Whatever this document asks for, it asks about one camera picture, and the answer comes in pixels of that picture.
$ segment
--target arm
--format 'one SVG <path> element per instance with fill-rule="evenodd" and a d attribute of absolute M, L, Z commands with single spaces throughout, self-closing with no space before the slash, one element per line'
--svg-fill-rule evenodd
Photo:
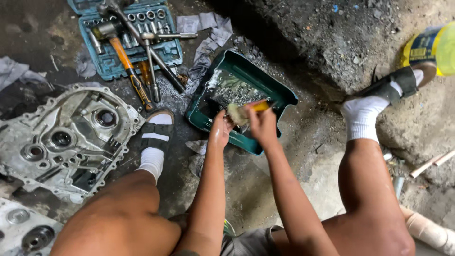
<path fill-rule="evenodd" d="M 264 148 L 268 160 L 273 195 L 290 243 L 306 255 L 338 255 L 278 142 L 275 114 L 270 108 L 261 113 L 248 106 L 246 109 L 251 133 Z"/>
<path fill-rule="evenodd" d="M 221 111 L 213 120 L 201 180 L 187 218 L 187 230 L 175 251 L 189 250 L 219 255 L 221 250 L 226 198 L 223 150 L 233 126 Z"/>

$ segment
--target foot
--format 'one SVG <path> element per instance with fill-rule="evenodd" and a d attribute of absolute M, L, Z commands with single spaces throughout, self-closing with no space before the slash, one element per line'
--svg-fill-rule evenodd
<path fill-rule="evenodd" d="M 360 98 L 344 102 L 340 111 L 346 121 L 348 141 L 367 138 L 379 143 L 375 127 L 379 113 L 402 97 L 413 95 L 435 77 L 435 71 L 434 64 L 428 62 L 413 66 L 412 73 L 403 68 L 362 90 L 357 94 Z"/>
<path fill-rule="evenodd" d="M 136 170 L 146 170 L 158 178 L 163 171 L 164 153 L 169 147 L 174 128 L 174 114 L 159 110 L 147 119 L 142 127 L 141 165 Z"/>

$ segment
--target white sock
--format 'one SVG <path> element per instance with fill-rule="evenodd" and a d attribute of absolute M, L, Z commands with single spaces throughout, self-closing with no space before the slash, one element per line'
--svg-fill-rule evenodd
<path fill-rule="evenodd" d="M 413 70 L 416 84 L 419 85 L 423 78 L 423 71 Z M 390 85 L 398 91 L 400 97 L 403 90 L 396 82 L 390 82 Z M 345 102 L 340 111 L 346 120 L 348 141 L 357 138 L 368 138 L 379 143 L 376 135 L 376 118 L 388 105 L 390 101 L 378 97 L 368 96 Z"/>
<path fill-rule="evenodd" d="M 159 114 L 152 117 L 149 123 L 155 124 L 172 124 L 172 117 L 167 114 Z M 156 133 L 144 133 L 142 138 L 157 138 L 164 141 L 169 141 L 169 136 L 160 135 Z M 158 182 L 158 178 L 163 171 L 164 163 L 164 152 L 157 148 L 146 148 L 141 153 L 141 165 L 136 170 L 146 170 L 155 176 L 155 181 Z"/>

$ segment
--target cleaning liquid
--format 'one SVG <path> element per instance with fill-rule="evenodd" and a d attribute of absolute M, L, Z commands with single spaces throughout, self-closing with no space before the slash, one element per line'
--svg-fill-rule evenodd
<path fill-rule="evenodd" d="M 421 61 L 434 61 L 438 76 L 455 75 L 455 21 L 428 27 L 411 38 L 404 47 L 402 66 Z"/>

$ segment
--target sandal strap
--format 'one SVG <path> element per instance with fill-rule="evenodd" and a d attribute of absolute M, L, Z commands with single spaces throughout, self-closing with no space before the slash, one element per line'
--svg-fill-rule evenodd
<path fill-rule="evenodd" d="M 412 96 L 417 92 L 417 85 L 412 68 L 404 67 L 390 73 L 355 95 L 358 97 L 378 96 L 389 100 L 392 105 L 395 105 L 401 98 L 398 91 L 390 86 L 390 82 L 392 81 L 396 82 L 401 87 L 403 90 L 402 97 L 404 98 Z"/>
<path fill-rule="evenodd" d="M 145 123 L 141 128 L 142 133 L 156 133 L 160 135 L 171 136 L 174 131 L 173 124 L 155 124 Z"/>
<path fill-rule="evenodd" d="M 165 153 L 169 148 L 169 144 L 169 141 L 158 138 L 142 138 L 141 145 L 139 146 L 139 151 L 142 152 L 146 148 L 157 148 Z"/>

